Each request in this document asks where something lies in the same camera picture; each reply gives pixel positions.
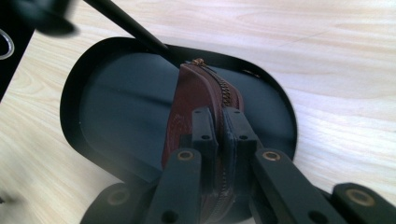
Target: metal zipper teeth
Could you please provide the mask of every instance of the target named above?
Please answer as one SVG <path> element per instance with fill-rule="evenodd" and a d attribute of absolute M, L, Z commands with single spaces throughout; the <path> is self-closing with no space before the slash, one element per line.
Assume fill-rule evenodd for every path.
<path fill-rule="evenodd" d="M 204 60 L 196 59 L 192 61 L 192 64 L 197 65 L 198 67 L 206 71 L 210 76 L 212 76 L 216 80 L 217 83 L 219 83 L 219 86 L 221 88 L 222 104 L 224 106 L 231 106 L 231 91 L 227 82 L 221 77 L 219 77 L 215 71 L 213 71 L 208 66 L 206 66 Z"/>
<path fill-rule="evenodd" d="M 206 66 L 206 64 L 204 63 L 204 60 L 202 60 L 202 59 L 193 60 L 192 64 L 203 69 L 210 76 L 212 76 L 216 80 L 216 82 L 219 83 L 219 86 L 221 88 L 221 95 L 222 95 L 222 105 L 223 106 L 231 106 L 231 91 L 230 91 L 230 87 L 228 86 L 227 82 L 225 82 L 224 79 L 219 77 L 215 71 L 213 71 L 208 66 Z M 213 208 L 213 212 L 209 215 L 207 221 L 217 221 L 217 219 L 219 219 L 219 216 L 223 215 L 221 212 L 224 209 L 225 203 L 231 196 L 227 193 L 227 177 L 225 174 L 225 170 L 222 171 L 220 185 L 221 185 L 221 187 L 219 190 L 219 197 L 217 198 L 216 204 Z"/>

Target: screw hole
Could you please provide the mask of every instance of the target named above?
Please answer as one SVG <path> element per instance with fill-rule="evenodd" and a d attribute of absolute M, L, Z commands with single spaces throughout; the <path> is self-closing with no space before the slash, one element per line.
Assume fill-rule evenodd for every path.
<path fill-rule="evenodd" d="M 180 161 L 189 161 L 194 157 L 194 154 L 190 151 L 181 151 L 177 154 L 177 158 Z"/>
<path fill-rule="evenodd" d="M 348 189 L 346 191 L 346 196 L 352 202 L 360 204 L 362 206 L 369 207 L 375 205 L 374 198 L 360 189 Z"/>
<path fill-rule="evenodd" d="M 120 205 L 128 201 L 129 196 L 128 189 L 116 189 L 107 196 L 107 202 L 113 206 Z"/>
<path fill-rule="evenodd" d="M 163 213 L 161 221 L 166 224 L 176 223 L 178 215 L 174 211 L 166 211 Z"/>
<path fill-rule="evenodd" d="M 280 160 L 280 155 L 273 152 L 273 151 L 268 151 L 264 152 L 262 156 L 267 159 L 268 161 L 279 161 Z"/>
<path fill-rule="evenodd" d="M 328 219 L 318 211 L 309 212 L 309 218 L 316 224 L 327 224 L 329 223 Z"/>

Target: gray metal ring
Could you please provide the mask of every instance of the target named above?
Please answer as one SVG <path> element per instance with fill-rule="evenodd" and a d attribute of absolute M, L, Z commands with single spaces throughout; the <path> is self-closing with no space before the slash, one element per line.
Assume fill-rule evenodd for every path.
<path fill-rule="evenodd" d="M 0 60 L 4 60 L 14 53 L 15 46 L 14 42 L 12 42 L 11 37 L 9 37 L 9 35 L 2 29 L 0 29 L 0 36 L 2 36 L 8 43 L 8 52 L 6 54 L 0 55 Z"/>

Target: zipper pull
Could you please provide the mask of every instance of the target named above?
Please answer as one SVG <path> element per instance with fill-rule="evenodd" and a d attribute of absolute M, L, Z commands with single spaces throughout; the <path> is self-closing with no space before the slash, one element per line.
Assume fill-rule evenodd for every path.
<path fill-rule="evenodd" d="M 204 62 L 204 59 L 202 58 L 197 58 L 192 60 L 191 64 L 196 65 L 196 66 L 200 66 L 202 69 L 207 69 L 215 74 L 217 74 L 217 72 L 213 69 L 211 69 L 209 66 L 206 65 L 206 63 Z"/>
<path fill-rule="evenodd" d="M 205 62 L 204 62 L 204 59 L 202 59 L 202 58 L 194 59 L 194 60 L 192 60 L 191 63 L 194 64 L 194 65 L 198 65 L 198 66 L 202 66 L 202 67 L 207 67 L 207 65 L 206 65 Z"/>

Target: black rod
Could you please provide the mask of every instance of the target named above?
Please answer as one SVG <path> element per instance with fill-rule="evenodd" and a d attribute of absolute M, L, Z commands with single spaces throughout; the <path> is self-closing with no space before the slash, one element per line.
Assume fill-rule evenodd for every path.
<path fill-rule="evenodd" d="M 84 0 L 91 7 L 105 15 L 119 27 L 129 34 L 133 35 L 138 41 L 144 44 L 148 49 L 161 55 L 166 61 L 179 68 L 183 60 L 179 59 L 171 50 L 152 35 L 148 30 L 141 26 L 137 21 L 131 18 L 125 11 L 119 8 L 111 0 Z"/>

